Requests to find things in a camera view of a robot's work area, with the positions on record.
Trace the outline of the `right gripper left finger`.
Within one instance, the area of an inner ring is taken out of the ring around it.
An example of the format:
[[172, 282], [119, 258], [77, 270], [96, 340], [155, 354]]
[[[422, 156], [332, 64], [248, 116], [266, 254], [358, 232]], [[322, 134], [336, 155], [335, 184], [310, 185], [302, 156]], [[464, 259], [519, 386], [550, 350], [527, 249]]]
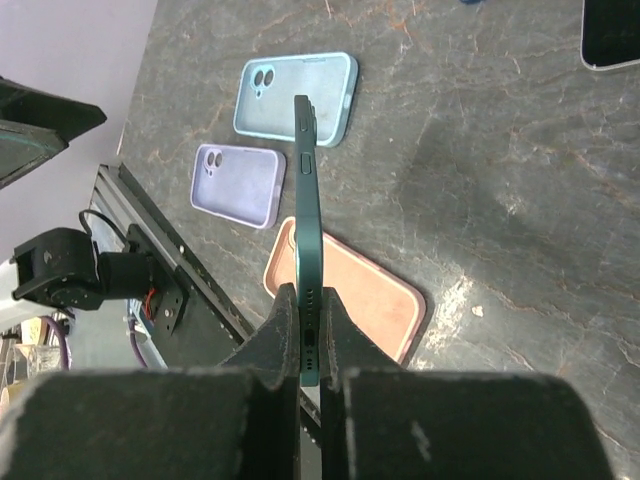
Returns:
[[300, 385], [300, 320], [294, 286], [278, 289], [264, 323], [220, 367], [250, 371], [270, 390]]

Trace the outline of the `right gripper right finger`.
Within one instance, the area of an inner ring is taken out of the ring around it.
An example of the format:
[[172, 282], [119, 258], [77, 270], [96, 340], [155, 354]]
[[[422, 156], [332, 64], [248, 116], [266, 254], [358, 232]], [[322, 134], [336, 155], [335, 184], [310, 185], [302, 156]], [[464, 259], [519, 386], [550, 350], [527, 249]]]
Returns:
[[384, 353], [350, 318], [337, 291], [325, 287], [319, 333], [320, 380], [323, 389], [340, 390], [350, 369], [391, 369], [400, 365]]

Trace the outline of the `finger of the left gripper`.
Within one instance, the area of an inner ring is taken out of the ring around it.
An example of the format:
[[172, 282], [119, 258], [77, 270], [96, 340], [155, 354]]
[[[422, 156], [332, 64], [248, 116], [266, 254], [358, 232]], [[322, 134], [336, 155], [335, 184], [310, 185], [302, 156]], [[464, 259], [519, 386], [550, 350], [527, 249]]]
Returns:
[[37, 169], [107, 120], [97, 106], [1, 80], [1, 186]]

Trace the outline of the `pink phone case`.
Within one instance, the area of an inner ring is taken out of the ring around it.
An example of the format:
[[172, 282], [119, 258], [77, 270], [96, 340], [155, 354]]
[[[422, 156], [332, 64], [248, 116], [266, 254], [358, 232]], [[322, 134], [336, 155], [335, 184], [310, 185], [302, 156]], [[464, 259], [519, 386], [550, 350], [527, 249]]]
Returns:
[[337, 291], [358, 328], [403, 363], [427, 312], [424, 296], [327, 233], [323, 248], [325, 285]]

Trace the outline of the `dark green phone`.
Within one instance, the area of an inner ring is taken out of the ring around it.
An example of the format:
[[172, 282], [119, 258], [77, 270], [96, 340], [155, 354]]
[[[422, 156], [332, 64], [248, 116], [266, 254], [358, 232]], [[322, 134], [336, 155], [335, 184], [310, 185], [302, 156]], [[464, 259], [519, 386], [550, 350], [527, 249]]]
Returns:
[[319, 329], [323, 291], [323, 232], [315, 148], [314, 109], [305, 95], [294, 97], [296, 162], [295, 253], [296, 292], [300, 320], [300, 384], [319, 383]]

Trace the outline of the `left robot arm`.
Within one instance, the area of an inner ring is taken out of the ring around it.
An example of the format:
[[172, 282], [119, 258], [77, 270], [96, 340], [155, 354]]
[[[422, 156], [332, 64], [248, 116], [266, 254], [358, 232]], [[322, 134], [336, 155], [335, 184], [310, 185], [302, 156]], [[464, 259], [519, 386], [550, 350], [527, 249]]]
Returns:
[[[1, 185], [8, 187], [106, 121], [97, 106], [1, 81]], [[101, 252], [89, 225], [58, 227], [15, 247], [1, 264], [1, 327], [54, 310], [95, 311], [153, 286], [151, 255]]]

